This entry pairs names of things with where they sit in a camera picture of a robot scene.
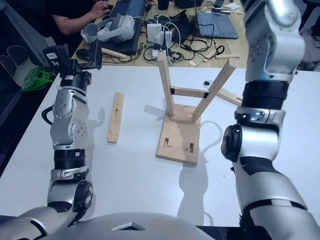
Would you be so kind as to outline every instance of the mouse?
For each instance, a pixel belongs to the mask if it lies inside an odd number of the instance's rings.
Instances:
[[[79,57],[82,60],[85,60],[85,61],[88,61],[88,62],[93,60],[92,53],[88,49],[81,48],[81,49],[77,50],[75,52],[75,54],[76,54],[77,57]]]

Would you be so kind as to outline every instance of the wooden stool leg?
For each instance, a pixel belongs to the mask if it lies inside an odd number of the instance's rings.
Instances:
[[[158,64],[166,101],[167,112],[169,116],[172,117],[174,115],[174,98],[170,93],[171,81],[167,62],[167,55],[164,51],[159,53]]]
[[[211,103],[212,99],[217,95],[219,90],[223,87],[223,85],[226,83],[228,78],[231,76],[231,74],[236,69],[236,63],[237,61],[234,58],[229,58],[228,61],[225,63],[223,68],[221,69],[218,76],[215,78],[214,82],[212,83],[211,87],[209,88],[209,94],[206,98],[203,98],[199,105],[196,107],[196,109],[193,112],[193,120],[196,121],[201,114],[204,112],[204,110],[208,107],[208,105]]]

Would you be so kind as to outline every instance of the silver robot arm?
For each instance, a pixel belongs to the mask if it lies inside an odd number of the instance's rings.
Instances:
[[[92,47],[101,49],[98,41]],[[97,51],[92,63],[82,65],[69,59],[64,46],[49,47],[43,53],[62,78],[54,105],[42,112],[43,119],[51,124],[54,149],[47,206],[31,209],[2,224],[0,236],[4,240],[33,240],[54,234],[78,221],[92,203],[93,186],[86,180],[89,170],[85,160],[89,115],[86,94],[91,73],[81,69],[100,69],[101,52]],[[47,118],[51,110],[53,123]]]
[[[243,102],[221,152],[232,161],[248,239],[318,240],[320,228],[288,177],[273,167],[286,112],[282,105],[305,52],[292,0],[242,0],[249,44]]]

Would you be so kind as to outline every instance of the green object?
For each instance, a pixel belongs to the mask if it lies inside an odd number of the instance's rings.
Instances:
[[[21,92],[34,91],[43,88],[47,83],[53,83],[51,76],[56,76],[53,72],[47,72],[43,66],[32,69],[24,79]]]

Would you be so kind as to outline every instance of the vr headset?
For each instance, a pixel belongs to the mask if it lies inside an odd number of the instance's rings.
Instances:
[[[135,34],[135,20],[132,16],[122,16],[117,14],[114,18],[109,18],[98,24],[89,23],[81,30],[81,37],[86,43],[92,43],[96,39],[101,42],[112,40],[122,43],[130,40]]]

